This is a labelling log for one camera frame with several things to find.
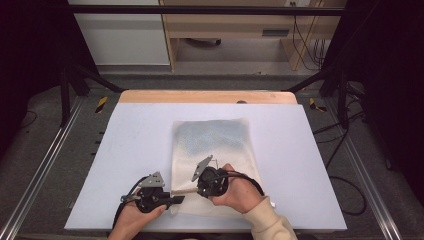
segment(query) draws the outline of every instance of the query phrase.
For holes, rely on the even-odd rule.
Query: floor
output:
[[[305,58],[305,62],[309,68],[314,67],[310,60]],[[219,46],[207,42],[182,41],[173,72],[164,68],[143,67],[131,69],[129,74],[122,75],[122,68],[118,71],[104,70],[104,77],[111,82],[124,88],[137,89],[282,90],[316,72],[304,67],[297,72],[289,70],[278,40],[234,39],[223,39]],[[319,96],[317,89],[320,84],[317,82],[296,94],[298,102],[304,105],[312,130],[334,123],[330,111],[334,99]],[[119,94],[111,93],[93,82],[89,82],[89,85],[92,91],[88,97],[84,97],[79,117],[75,119],[72,131],[63,142],[54,164],[42,179],[43,185],[39,189],[29,189],[36,190],[37,194],[24,212],[25,220],[17,222],[19,231],[16,239],[66,239],[64,236],[69,235],[72,236],[69,239],[77,239],[77,236],[78,239],[104,237],[103,233],[98,232],[69,232],[63,229],[119,97]],[[105,94],[109,97],[105,108],[101,114],[94,113],[99,99]],[[13,214],[21,197],[27,196],[24,195],[26,188],[32,183],[32,177],[37,173],[42,160],[48,157],[46,152],[60,130],[59,96],[59,89],[53,88],[31,99],[30,111],[22,122],[22,129],[0,162],[2,226]],[[316,106],[327,107],[328,111],[311,109],[310,98],[315,99]],[[75,98],[73,102],[78,103],[80,99]],[[349,114],[360,112],[360,104],[354,98],[349,97],[350,100],[352,104]],[[324,162],[330,159],[342,132],[334,128],[316,135]],[[354,154],[350,152],[352,148],[349,148],[349,141],[355,146],[357,155],[378,189],[378,196],[385,203],[383,207],[390,213],[402,237],[384,234],[377,221],[381,212],[374,208],[373,202],[368,202],[367,209],[359,216],[345,214],[347,231],[316,236],[319,239],[424,239],[424,209],[414,198],[402,174],[386,169],[384,155],[366,118],[351,123],[348,137],[328,169],[329,175],[343,176],[364,191],[355,173],[352,161]],[[332,182],[341,208],[346,212],[360,211],[363,199],[358,191],[346,182],[337,179]]]

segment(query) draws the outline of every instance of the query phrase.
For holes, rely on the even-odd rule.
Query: beige sleeve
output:
[[[274,211],[269,197],[248,213],[243,214],[243,217],[252,223],[252,235],[255,240],[297,239],[287,218],[277,215]]]

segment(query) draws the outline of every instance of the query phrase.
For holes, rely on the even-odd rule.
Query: white table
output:
[[[187,96],[201,103],[166,103],[188,102]],[[250,100],[257,97],[265,103],[205,103],[220,102],[217,99],[257,102]],[[295,103],[292,94],[280,92],[124,92],[65,228],[110,230],[120,196],[155,171],[161,172],[165,191],[170,191],[174,121],[246,118],[263,188],[276,203],[275,210],[296,230],[345,230],[305,112]],[[144,230],[247,232],[250,224],[242,218],[172,215],[166,211]]]

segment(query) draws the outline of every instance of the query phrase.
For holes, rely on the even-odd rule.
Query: human hand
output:
[[[109,240],[133,239],[147,223],[158,218],[166,209],[166,205],[159,206],[150,213],[142,213],[135,202],[129,202],[119,214],[115,228],[109,235]]]
[[[222,169],[227,172],[235,171],[230,164],[225,164]],[[240,213],[247,213],[262,202],[258,189],[246,179],[229,177],[227,192],[219,197],[209,197],[214,205],[232,207]]]

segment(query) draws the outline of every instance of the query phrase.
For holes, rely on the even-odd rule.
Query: towel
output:
[[[209,166],[220,168],[230,163],[238,172],[247,174],[262,185],[257,171],[246,119],[177,121],[173,125],[172,191],[194,189],[192,182],[197,164],[213,155]],[[213,203],[197,193],[184,194],[184,202],[171,207],[172,213],[200,216],[242,217],[226,206]]]

